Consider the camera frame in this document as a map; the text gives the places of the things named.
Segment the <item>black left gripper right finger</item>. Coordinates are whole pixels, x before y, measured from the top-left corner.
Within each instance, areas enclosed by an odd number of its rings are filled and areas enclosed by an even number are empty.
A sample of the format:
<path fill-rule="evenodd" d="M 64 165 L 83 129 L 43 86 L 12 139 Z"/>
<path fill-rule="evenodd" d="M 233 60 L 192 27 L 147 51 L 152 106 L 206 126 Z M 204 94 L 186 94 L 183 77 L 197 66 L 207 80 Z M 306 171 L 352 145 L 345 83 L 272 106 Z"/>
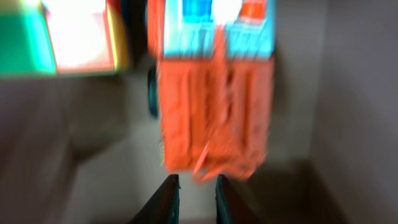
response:
<path fill-rule="evenodd" d="M 256 224 L 258 217 L 248 207 L 225 175 L 219 175 L 216 182 L 216 223 Z"/>

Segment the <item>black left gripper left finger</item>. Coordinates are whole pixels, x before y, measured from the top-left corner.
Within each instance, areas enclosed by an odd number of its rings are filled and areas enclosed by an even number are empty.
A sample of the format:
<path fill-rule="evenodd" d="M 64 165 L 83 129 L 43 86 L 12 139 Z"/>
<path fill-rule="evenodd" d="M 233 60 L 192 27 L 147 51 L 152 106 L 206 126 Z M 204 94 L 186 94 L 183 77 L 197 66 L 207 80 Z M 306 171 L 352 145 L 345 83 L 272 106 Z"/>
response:
<path fill-rule="evenodd" d="M 179 190 L 178 174 L 169 175 L 128 224 L 178 224 Z"/>

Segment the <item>red toy fire truck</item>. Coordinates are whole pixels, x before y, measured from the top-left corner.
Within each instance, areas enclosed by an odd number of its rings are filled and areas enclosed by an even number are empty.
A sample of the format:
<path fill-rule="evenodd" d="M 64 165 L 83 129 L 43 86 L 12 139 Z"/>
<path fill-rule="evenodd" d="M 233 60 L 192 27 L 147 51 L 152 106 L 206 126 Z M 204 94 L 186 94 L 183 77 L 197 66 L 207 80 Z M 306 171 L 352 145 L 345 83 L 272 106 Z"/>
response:
<path fill-rule="evenodd" d="M 275 1 L 150 0 L 147 38 L 167 171 L 250 178 L 267 154 Z"/>

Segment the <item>multicolour puzzle cube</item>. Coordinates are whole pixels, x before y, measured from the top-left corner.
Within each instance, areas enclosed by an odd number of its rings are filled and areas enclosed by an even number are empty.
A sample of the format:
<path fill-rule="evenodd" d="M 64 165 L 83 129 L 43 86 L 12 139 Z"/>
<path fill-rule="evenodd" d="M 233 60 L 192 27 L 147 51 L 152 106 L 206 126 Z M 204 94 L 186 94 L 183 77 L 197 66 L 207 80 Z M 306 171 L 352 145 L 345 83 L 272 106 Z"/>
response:
<path fill-rule="evenodd" d="M 127 12 L 122 0 L 1 0 L 1 78 L 127 70 Z"/>

